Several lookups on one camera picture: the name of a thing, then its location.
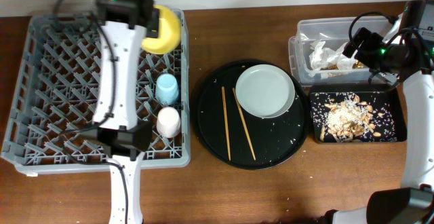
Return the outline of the yellow bowl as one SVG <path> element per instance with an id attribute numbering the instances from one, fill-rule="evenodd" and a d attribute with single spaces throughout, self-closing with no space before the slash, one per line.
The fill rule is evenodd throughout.
<path id="1" fill-rule="evenodd" d="M 178 47 L 181 40 L 181 21 L 175 12 L 164 5 L 154 5 L 160 10 L 159 37 L 144 38 L 141 48 L 152 54 L 165 54 Z"/>

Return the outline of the white paper napkin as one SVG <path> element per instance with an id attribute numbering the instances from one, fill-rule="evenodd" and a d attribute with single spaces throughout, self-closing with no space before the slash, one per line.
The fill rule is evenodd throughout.
<path id="1" fill-rule="evenodd" d="M 325 48 L 326 41 L 314 41 L 311 44 L 312 53 L 309 55 L 309 62 L 314 71 L 319 70 L 350 70 L 356 65 L 354 57 L 343 55 L 347 44 L 343 43 L 337 50 Z"/>

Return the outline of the blue plastic cup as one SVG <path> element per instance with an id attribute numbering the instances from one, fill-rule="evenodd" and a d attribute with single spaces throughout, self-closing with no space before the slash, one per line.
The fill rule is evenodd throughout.
<path id="1" fill-rule="evenodd" d="M 169 73 L 160 75 L 157 78 L 155 96 L 157 101 L 165 106 L 175 104 L 179 98 L 177 79 Z"/>

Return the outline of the food scraps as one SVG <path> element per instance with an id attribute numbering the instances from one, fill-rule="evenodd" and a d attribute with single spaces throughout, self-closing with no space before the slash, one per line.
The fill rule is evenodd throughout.
<path id="1" fill-rule="evenodd" d="M 397 142 L 397 120 L 380 92 L 313 92 L 311 117 L 320 143 Z"/>

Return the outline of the wooden chopstick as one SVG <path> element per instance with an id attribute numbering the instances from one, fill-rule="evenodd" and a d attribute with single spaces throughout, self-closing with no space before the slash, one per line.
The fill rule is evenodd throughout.
<path id="1" fill-rule="evenodd" d="M 253 157 L 254 161 L 256 161 L 256 154 L 255 154 L 255 151 L 254 151 L 254 148 L 253 148 L 253 145 L 252 145 L 252 141 L 251 141 L 251 138 L 250 138 L 250 133 L 248 131 L 248 127 L 247 127 L 247 124 L 245 122 L 245 118 L 243 116 L 243 111 L 242 111 L 241 105 L 239 104 L 235 88 L 232 88 L 232 91 L 233 91 L 233 96 L 235 98 L 235 102 L 236 102 L 236 105 L 237 105 L 237 109 L 238 109 L 238 112 L 239 112 L 241 123 L 242 123 L 243 129 L 244 129 L 244 132 L 245 132 L 245 136 L 246 136 L 247 141 L 248 141 L 248 145 L 249 145 L 252 157 Z"/>
<path id="2" fill-rule="evenodd" d="M 230 145 L 229 124 L 228 124 L 228 117 L 227 117 L 227 110 L 226 110 L 226 95 L 225 95 L 224 86 L 221 87 L 221 92 L 222 92 L 222 106 L 223 106 L 223 115 L 224 115 L 224 129 L 225 129 L 225 136 L 226 136 L 226 148 L 227 148 L 229 161 L 231 161 L 231 145 Z"/>

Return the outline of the pink plastic cup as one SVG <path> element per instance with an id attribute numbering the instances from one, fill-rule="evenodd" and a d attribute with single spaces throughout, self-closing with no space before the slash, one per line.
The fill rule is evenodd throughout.
<path id="1" fill-rule="evenodd" d="M 180 133 L 180 115 L 173 107 L 162 108 L 157 116 L 157 131 L 161 136 L 173 138 Z"/>

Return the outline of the grey round plate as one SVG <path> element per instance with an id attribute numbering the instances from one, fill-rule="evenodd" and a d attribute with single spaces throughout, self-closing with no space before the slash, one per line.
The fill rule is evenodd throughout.
<path id="1" fill-rule="evenodd" d="M 296 90 L 283 69 L 271 64 L 257 64 L 238 77 L 235 95 L 246 112 L 270 119 L 279 117 L 292 106 Z"/>

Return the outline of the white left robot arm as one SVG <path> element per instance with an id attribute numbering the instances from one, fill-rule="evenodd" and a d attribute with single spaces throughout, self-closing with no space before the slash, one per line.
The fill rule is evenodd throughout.
<path id="1" fill-rule="evenodd" d="M 102 145 L 111 171 L 110 223 L 142 223 L 140 170 L 152 124 L 136 112 L 141 43 L 157 12 L 153 0 L 96 0 L 101 39 L 98 103 L 83 135 Z"/>

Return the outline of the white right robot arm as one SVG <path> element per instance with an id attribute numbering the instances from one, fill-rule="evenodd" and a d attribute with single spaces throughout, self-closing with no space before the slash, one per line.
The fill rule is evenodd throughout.
<path id="1" fill-rule="evenodd" d="M 433 1 L 409 1 L 401 18 L 386 18 L 400 23 L 391 38 L 364 27 L 350 30 L 343 54 L 354 56 L 375 75 L 399 76 L 408 114 L 401 187 L 373 193 L 363 208 L 329 210 L 318 223 L 433 222 Z"/>

